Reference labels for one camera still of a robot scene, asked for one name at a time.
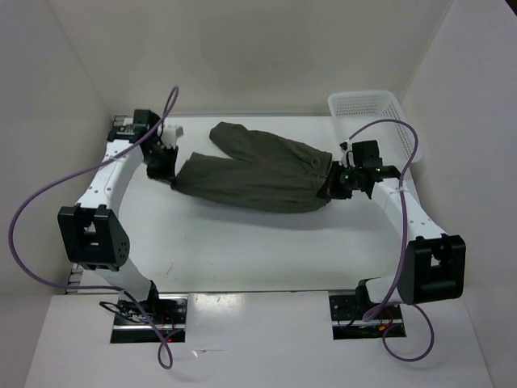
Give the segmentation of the olive green shorts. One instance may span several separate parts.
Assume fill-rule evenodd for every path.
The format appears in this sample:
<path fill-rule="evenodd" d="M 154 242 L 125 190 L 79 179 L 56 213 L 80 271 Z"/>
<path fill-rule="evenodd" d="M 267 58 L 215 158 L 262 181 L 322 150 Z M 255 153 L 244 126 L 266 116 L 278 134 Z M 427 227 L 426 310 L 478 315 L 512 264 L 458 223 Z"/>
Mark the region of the olive green shorts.
<path fill-rule="evenodd" d="M 318 192 L 333 155 L 273 133 L 220 122 L 209 139 L 224 158 L 192 153 L 172 188 L 218 204 L 268 213 L 309 213 L 327 205 Z"/>

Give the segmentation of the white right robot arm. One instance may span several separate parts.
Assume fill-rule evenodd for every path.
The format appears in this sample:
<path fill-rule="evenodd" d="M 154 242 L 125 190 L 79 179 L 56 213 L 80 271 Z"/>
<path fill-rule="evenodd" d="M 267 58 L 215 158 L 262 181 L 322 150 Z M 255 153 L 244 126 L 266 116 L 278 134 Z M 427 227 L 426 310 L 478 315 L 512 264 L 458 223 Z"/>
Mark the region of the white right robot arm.
<path fill-rule="evenodd" d="M 391 222 L 401 238 L 392 276 L 361 280 L 355 311 L 372 319 L 386 306 L 457 299 L 464 291 L 466 244 L 438 226 L 404 185 L 402 173 L 386 166 L 376 141 L 343 144 L 344 159 L 334 162 L 322 195 L 347 200 L 362 192 Z"/>

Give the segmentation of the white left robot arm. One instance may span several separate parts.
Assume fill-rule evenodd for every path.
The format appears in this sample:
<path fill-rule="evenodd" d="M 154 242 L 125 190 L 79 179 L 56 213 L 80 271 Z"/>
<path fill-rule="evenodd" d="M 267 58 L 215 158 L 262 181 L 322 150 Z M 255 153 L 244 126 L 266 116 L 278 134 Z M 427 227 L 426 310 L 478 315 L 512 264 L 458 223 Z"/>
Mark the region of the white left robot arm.
<path fill-rule="evenodd" d="M 143 323 L 162 311 L 156 285 L 130 259 L 130 240 L 119 220 L 128 185 L 140 165 L 150 179 L 172 184 L 183 127 L 162 124 L 150 110 L 137 110 L 133 121 L 115 125 L 107 137 L 103 165 L 73 206 L 64 206 L 57 221 L 68 259 L 96 272 L 122 293 L 118 305 Z"/>

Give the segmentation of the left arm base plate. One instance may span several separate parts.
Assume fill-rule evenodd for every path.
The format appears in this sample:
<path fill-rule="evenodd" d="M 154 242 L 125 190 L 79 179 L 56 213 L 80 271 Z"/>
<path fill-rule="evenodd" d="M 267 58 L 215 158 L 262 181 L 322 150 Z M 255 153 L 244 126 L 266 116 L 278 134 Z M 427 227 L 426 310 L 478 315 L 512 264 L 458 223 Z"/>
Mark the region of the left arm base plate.
<path fill-rule="evenodd" d="M 160 299 L 157 313 L 148 312 L 154 325 L 169 344 L 185 342 L 187 302 L 186 295 L 164 297 Z M 132 302 L 121 300 L 117 303 L 100 302 L 99 304 L 114 314 L 111 344 L 160 342 L 149 321 Z"/>

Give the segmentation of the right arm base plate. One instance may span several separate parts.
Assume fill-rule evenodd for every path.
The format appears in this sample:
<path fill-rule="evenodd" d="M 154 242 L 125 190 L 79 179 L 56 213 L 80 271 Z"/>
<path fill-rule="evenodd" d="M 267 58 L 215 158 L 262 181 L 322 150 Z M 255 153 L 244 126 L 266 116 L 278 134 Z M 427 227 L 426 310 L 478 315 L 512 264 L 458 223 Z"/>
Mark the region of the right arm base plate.
<path fill-rule="evenodd" d="M 329 295 L 333 340 L 369 340 L 406 337 L 399 306 L 386 307 L 372 321 L 362 320 L 356 297 L 352 293 Z"/>

